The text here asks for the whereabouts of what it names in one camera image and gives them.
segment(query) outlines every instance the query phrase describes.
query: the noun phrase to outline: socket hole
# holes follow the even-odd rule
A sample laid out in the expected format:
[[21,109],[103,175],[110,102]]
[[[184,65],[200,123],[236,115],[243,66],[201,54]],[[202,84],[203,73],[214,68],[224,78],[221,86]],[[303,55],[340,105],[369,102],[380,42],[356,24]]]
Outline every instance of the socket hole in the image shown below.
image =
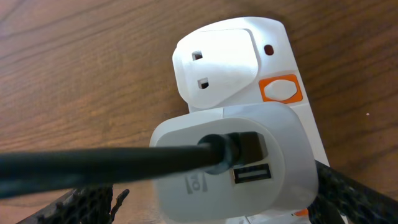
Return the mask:
[[192,53],[192,60],[199,60],[201,58],[203,58],[203,56],[202,56],[200,50],[197,50],[197,51]]
[[207,78],[202,78],[198,80],[199,89],[203,90],[209,87],[209,80]]

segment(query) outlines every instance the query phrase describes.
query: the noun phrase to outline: white plug adapter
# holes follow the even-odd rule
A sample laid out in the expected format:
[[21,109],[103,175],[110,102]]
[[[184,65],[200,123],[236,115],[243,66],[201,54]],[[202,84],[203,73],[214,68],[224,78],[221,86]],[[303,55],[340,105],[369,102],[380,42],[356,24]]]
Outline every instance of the white plug adapter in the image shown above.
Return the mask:
[[155,181],[167,219],[208,222],[268,209],[301,210],[313,202],[318,179],[310,144],[297,115],[282,103],[230,106],[172,118],[156,128],[150,145],[195,145],[207,134],[245,131],[264,136],[263,160],[219,175],[196,170]]

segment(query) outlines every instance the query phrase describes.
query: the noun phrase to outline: wooden table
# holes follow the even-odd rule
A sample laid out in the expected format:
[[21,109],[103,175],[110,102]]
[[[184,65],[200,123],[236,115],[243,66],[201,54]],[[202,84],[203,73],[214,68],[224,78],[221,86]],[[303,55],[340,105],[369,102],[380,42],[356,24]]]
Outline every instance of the wooden table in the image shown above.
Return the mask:
[[[212,22],[283,22],[335,169],[398,199],[398,1],[5,0],[0,2],[0,151],[148,146],[186,114],[171,55]],[[150,182],[116,223],[160,223]],[[0,201],[14,223],[64,191]]]

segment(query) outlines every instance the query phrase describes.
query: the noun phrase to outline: usb port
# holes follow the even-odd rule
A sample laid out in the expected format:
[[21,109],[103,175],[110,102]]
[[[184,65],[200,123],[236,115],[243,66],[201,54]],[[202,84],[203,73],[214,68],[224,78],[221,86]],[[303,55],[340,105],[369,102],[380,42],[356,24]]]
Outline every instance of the usb port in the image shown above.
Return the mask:
[[268,164],[234,169],[235,184],[271,178]]

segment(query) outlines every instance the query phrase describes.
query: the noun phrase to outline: orange power switch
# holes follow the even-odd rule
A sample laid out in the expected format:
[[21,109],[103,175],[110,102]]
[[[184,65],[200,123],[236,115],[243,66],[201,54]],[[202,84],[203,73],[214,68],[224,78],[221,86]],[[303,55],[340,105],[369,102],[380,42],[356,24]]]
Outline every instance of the orange power switch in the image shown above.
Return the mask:
[[301,211],[295,212],[294,215],[298,217],[308,216],[308,209],[303,209]]
[[299,82],[293,74],[259,81],[262,100],[295,103],[303,100]]

